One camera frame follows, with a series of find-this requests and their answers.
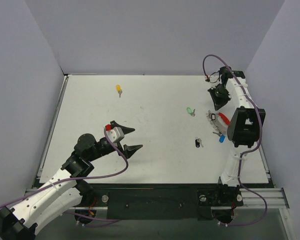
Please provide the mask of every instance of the white table surface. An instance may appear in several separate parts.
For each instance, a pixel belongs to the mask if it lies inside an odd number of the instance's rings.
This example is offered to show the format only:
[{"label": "white table surface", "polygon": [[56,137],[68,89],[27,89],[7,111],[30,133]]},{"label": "white table surface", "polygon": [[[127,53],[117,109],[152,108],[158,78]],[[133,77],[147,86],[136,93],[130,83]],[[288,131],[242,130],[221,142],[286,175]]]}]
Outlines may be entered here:
[{"label": "white table surface", "polygon": [[[122,95],[116,85],[122,88]],[[115,177],[89,183],[215,184],[223,172],[231,142],[219,143],[206,118],[213,110],[203,76],[70,75],[60,107],[40,183],[47,182],[68,159],[78,138],[104,136],[104,126],[115,120],[135,128],[121,144],[138,145],[129,168]],[[195,117],[187,113],[195,109]],[[219,110],[231,119],[231,101]],[[196,148],[195,137],[204,147]],[[120,171],[124,161],[113,152],[92,162],[91,176]],[[259,151],[249,153],[241,173],[243,183],[268,183]]]}]

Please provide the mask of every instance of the black mount bracket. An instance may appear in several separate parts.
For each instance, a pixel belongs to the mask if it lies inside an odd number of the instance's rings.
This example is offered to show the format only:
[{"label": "black mount bracket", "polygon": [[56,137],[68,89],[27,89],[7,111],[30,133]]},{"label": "black mount bracket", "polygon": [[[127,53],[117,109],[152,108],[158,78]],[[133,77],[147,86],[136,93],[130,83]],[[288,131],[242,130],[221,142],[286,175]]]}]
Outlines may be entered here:
[{"label": "black mount bracket", "polygon": [[[242,199],[239,186],[233,187],[222,184],[220,179],[214,188],[198,189],[198,219],[212,220],[218,218],[221,220],[222,217],[223,223],[231,222],[231,211],[244,205],[242,200],[238,201],[238,195]],[[211,207],[229,207],[229,209],[211,210]]]},{"label": "black mount bracket", "polygon": [[229,97],[229,92],[226,89],[226,85],[228,82],[228,79],[232,79],[233,75],[237,78],[243,78],[245,79],[246,76],[243,71],[236,71],[233,70],[232,73],[227,69],[227,67],[223,66],[219,69],[219,77],[220,77],[220,83],[216,87],[212,87],[208,90],[208,92],[211,95],[213,104],[214,104],[214,110],[218,111],[220,108],[222,108],[224,105],[226,105],[231,98]]},{"label": "black mount bracket", "polygon": [[34,240],[35,230],[38,226],[34,223],[30,228],[24,226],[25,220],[17,219],[13,214],[14,208],[4,206],[0,209],[0,238],[3,240]]},{"label": "black mount bracket", "polygon": [[[261,108],[258,108],[258,111],[263,125],[266,111]],[[255,142],[259,140],[260,136],[260,127],[255,109],[245,108],[243,106],[238,107],[228,126],[227,136],[228,139],[233,142],[235,148],[239,145],[245,145],[251,148]]]}]

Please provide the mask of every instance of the robotic arm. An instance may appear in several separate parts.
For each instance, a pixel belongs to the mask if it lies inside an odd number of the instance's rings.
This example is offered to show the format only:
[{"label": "robotic arm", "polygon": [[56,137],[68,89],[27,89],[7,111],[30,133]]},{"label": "robotic arm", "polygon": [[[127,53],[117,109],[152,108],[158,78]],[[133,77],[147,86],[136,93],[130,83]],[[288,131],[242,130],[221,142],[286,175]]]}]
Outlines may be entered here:
[{"label": "robotic arm", "polygon": [[[120,141],[126,134],[134,132],[112,121],[105,126],[106,134],[119,151],[129,159],[143,145],[123,147]],[[83,179],[94,169],[93,160],[114,152],[105,137],[99,142],[86,133],[79,137],[74,151],[56,174],[41,189],[12,208],[0,210],[0,237],[3,240],[33,240],[40,230],[69,208],[78,204],[91,205],[93,188]]]},{"label": "robotic arm", "polygon": [[[249,150],[260,137],[260,127],[254,106],[247,100],[251,99],[248,92],[246,77],[242,71],[232,71],[238,78],[240,84],[224,66],[219,69],[219,82],[208,90],[213,100],[214,109],[217,111],[232,100],[234,103],[234,114],[227,129],[227,137],[233,143],[226,162],[226,167],[221,175],[223,184],[230,187],[239,185],[238,170],[240,154]],[[266,112],[258,108],[262,124]],[[247,160],[247,154],[242,156],[241,168]]]}]

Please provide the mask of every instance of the red handle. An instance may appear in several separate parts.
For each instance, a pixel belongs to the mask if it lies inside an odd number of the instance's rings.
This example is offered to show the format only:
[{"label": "red handle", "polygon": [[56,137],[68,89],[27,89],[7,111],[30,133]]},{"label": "red handle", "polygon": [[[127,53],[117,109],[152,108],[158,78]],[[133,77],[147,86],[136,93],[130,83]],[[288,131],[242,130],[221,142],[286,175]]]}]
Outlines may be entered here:
[{"label": "red handle", "polygon": [[221,117],[221,119],[224,121],[224,123],[229,126],[230,125],[230,121],[229,119],[226,117],[226,115],[224,115],[223,113],[219,112],[218,115]]}]

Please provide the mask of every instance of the white wall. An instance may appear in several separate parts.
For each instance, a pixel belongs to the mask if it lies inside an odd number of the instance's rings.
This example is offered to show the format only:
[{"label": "white wall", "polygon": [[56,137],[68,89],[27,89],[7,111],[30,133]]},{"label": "white wall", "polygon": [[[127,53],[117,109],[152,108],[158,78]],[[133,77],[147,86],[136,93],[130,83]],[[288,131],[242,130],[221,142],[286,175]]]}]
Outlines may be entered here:
[{"label": "white wall", "polygon": [[31,185],[62,82],[24,0],[0,0],[0,205]]},{"label": "white wall", "polygon": [[300,236],[300,0],[286,0],[246,76],[265,108],[263,147],[270,173],[284,187]]},{"label": "white wall", "polygon": [[200,75],[210,53],[247,69],[284,2],[25,1],[65,73],[159,75]]}]

